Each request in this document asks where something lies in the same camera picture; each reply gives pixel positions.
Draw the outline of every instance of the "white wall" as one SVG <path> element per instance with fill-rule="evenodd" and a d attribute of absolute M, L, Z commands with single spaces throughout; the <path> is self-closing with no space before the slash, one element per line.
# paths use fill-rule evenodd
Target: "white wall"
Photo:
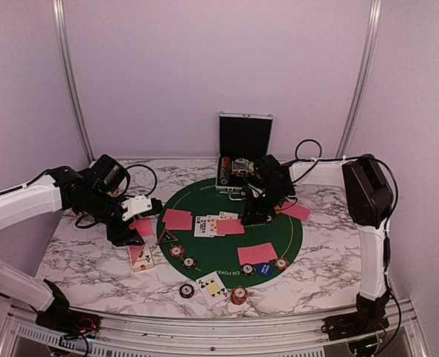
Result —
<path fill-rule="evenodd" d="M 0 190 L 49 167 L 86 164 L 50 1 L 0 1 Z M 35 274 L 59 214 L 0 232 L 0 258 Z M 0 297 L 0 329 L 9 301 Z"/>
<path fill-rule="evenodd" d="M 439 356 L 439 1 L 385 1 L 348 154 L 372 152 L 400 186 L 391 273 Z"/>
<path fill-rule="evenodd" d="M 94 152 L 214 156 L 217 112 L 223 110 L 272 113 L 269 148 L 276 155 L 290 158 L 308 137 L 333 155 L 359 72 L 370 5 L 66 0 Z M 316 155 L 312 148 L 309 154 Z"/>

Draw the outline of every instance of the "poker mat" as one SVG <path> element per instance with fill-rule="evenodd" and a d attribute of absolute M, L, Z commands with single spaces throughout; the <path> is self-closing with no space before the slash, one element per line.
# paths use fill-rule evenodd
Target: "poker mat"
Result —
<path fill-rule="evenodd" d="M 168 208 L 188 210 L 193 216 L 191 231 L 171 231 L 178 239 L 175 243 L 160 244 L 160 249 L 168 262 L 184 276 L 191 280 L 198 279 L 216 271 L 225 286 L 233 289 L 236 286 L 254 286 L 274 279 L 281 271 L 271 262 L 273 273 L 269 277 L 261 277 L 257 272 L 252 276 L 241 273 L 237 254 L 239 247 L 249 247 L 270 242 L 278 257 L 294 261 L 302 244 L 302 224 L 298 219 L 285 214 L 278 214 L 271 223 L 245 227 L 245 234 L 227 235 L 225 237 L 194 237 L 195 216 L 219 215 L 220 211 L 238 213 L 241 217 L 244 202 L 234 202 L 224 193 L 215 190 L 215 179 L 210 178 L 184 187 L 173 195 L 164 206 L 157 223 L 157 237 L 160 238 L 165 224 L 163 215 Z M 183 258 L 170 255 L 170 248 L 181 245 L 185 249 L 184 257 L 194 257 L 196 268 L 187 270 L 183 267 Z"/>

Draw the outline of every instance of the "blue poker chip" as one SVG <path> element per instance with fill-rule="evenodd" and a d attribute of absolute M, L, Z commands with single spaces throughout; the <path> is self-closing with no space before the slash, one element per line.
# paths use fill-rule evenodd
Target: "blue poker chip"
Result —
<path fill-rule="evenodd" d="M 269 263 L 257 264 L 256 266 L 257 274 L 261 277 L 270 277 L 274 268 Z"/>

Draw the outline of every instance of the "black poker chip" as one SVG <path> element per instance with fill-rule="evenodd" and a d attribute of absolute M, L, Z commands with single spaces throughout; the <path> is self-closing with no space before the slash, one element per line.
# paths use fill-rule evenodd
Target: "black poker chip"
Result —
<path fill-rule="evenodd" d="M 254 275 L 254 266 L 252 266 L 251 264 L 245 264 L 244 266 L 241 267 L 241 272 L 245 276 L 250 277 Z"/>
<path fill-rule="evenodd" d="M 183 259 L 183 268 L 187 270 L 193 270 L 196 268 L 196 259 L 193 257 L 186 257 Z"/>
<path fill-rule="evenodd" d="M 184 299 L 189 299 L 195 293 L 195 289 L 190 284 L 183 284 L 180 286 L 180 296 Z"/>

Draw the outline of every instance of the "red playing card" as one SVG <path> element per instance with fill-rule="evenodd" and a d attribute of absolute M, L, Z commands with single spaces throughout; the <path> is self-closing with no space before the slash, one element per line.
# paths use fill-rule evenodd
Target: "red playing card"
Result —
<path fill-rule="evenodd" d="M 150 218 L 137 219 L 132 222 L 130 229 L 136 229 L 140 237 L 153 236 L 152 220 Z"/>
<path fill-rule="evenodd" d="M 180 219 L 169 219 L 165 228 L 169 231 L 191 231 L 193 227 L 193 216 Z"/>
<path fill-rule="evenodd" d="M 163 223 L 167 223 L 168 221 L 174 221 L 177 219 L 187 219 L 188 217 L 191 217 L 191 212 L 187 210 L 171 210 L 167 209 L 167 212 L 165 212 L 165 215 L 163 216 L 163 219 L 161 220 Z"/>
<path fill-rule="evenodd" d="M 307 221 L 310 215 L 310 210 L 300 205 L 286 202 L 282 205 L 279 213 L 286 214 L 287 216 L 294 217 L 301 221 Z"/>
<path fill-rule="evenodd" d="M 137 259 L 144 253 L 145 245 L 129 245 L 130 264 L 135 264 Z"/>
<path fill-rule="evenodd" d="M 251 264 L 253 266 L 260 263 L 269 263 L 271 260 L 278 258 L 272 243 L 238 248 L 237 255 L 240 258 L 241 266 L 244 264 Z"/>
<path fill-rule="evenodd" d="M 241 224 L 241 219 L 218 219 L 217 232 L 220 236 L 244 234 L 244 225 Z"/>

